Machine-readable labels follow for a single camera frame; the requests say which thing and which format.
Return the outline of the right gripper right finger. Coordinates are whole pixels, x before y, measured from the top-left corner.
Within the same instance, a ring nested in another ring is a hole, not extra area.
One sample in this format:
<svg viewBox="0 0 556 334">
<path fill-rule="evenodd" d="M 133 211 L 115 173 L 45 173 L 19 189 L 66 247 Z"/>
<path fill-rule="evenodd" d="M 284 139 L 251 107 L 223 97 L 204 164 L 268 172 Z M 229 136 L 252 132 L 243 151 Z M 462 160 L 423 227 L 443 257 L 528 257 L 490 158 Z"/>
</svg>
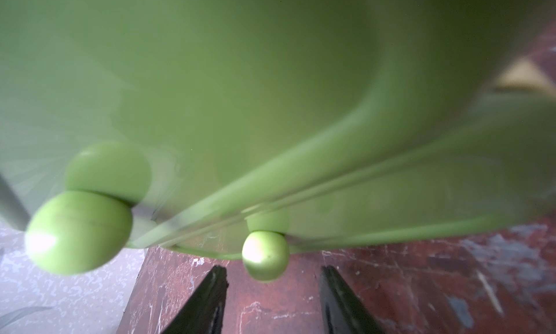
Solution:
<svg viewBox="0 0 556 334">
<path fill-rule="evenodd" d="M 385 333 L 333 266 L 321 268 L 319 298 L 324 333 Z"/>
</svg>

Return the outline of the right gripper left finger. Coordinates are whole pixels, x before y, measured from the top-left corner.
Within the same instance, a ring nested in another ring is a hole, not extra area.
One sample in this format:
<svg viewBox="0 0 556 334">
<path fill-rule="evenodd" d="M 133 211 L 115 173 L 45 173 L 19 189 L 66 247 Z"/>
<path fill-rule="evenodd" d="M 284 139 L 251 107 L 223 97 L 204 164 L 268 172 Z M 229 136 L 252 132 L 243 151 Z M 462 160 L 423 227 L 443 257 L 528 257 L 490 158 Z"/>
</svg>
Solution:
<svg viewBox="0 0 556 334">
<path fill-rule="evenodd" d="M 226 268 L 214 266 L 162 333 L 221 333 L 228 286 Z"/>
</svg>

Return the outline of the green pink drawer cabinet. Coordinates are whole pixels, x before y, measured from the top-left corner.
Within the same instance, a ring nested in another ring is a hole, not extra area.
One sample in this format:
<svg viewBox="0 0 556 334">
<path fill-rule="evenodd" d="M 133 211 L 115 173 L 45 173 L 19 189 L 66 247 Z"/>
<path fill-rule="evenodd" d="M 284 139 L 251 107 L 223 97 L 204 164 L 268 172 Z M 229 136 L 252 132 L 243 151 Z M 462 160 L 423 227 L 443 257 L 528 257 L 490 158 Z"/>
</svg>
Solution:
<svg viewBox="0 0 556 334">
<path fill-rule="evenodd" d="M 1 0 L 1 218 L 50 273 L 498 230 L 555 208 L 555 0 Z"/>
</svg>

